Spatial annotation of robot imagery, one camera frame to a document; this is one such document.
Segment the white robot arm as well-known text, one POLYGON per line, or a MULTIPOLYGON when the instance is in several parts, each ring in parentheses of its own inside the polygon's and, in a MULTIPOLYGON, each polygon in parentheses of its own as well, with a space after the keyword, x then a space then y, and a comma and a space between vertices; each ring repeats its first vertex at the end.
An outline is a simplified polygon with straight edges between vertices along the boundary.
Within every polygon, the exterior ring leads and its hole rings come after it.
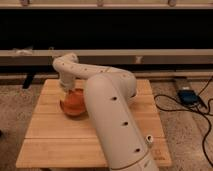
POLYGON ((129 108, 137 94, 132 72, 82 64, 74 53, 55 58, 53 68, 66 91, 75 87, 77 78, 85 81, 84 103, 110 171, 159 171, 129 108))

